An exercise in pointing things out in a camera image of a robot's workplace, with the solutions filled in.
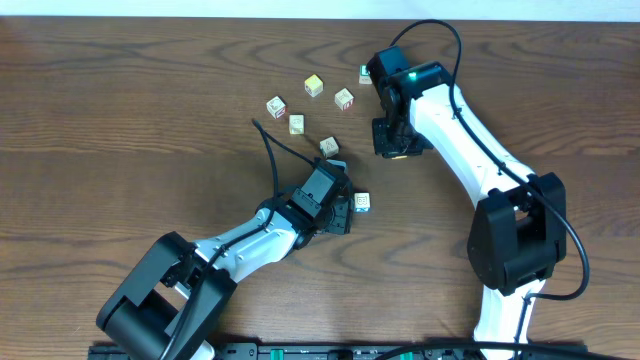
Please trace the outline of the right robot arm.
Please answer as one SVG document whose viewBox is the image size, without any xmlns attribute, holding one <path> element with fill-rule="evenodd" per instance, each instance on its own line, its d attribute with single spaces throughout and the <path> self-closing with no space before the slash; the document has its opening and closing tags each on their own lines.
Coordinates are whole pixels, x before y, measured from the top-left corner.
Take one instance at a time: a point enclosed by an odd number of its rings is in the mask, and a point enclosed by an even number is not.
<svg viewBox="0 0 640 360">
<path fill-rule="evenodd" d="M 553 173 L 538 176 L 513 157 L 467 106 L 438 62 L 410 66 L 389 47 L 366 65 L 385 112 L 372 122 L 385 158 L 436 150 L 467 192 L 475 213 L 467 254 L 483 283 L 473 338 L 526 343 L 534 294 L 566 256 L 566 192 Z"/>
</svg>

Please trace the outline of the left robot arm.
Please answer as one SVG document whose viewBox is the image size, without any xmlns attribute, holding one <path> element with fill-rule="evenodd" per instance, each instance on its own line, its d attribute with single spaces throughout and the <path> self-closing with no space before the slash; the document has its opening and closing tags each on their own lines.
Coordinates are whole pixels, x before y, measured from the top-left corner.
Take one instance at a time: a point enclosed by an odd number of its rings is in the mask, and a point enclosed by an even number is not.
<svg viewBox="0 0 640 360">
<path fill-rule="evenodd" d="M 296 192 L 212 238 L 189 242 L 167 233 L 106 301 L 96 324 L 133 359 L 212 359 L 207 338 L 237 285 L 318 233 L 347 234 L 353 210 L 348 196 L 318 203 Z"/>
</svg>

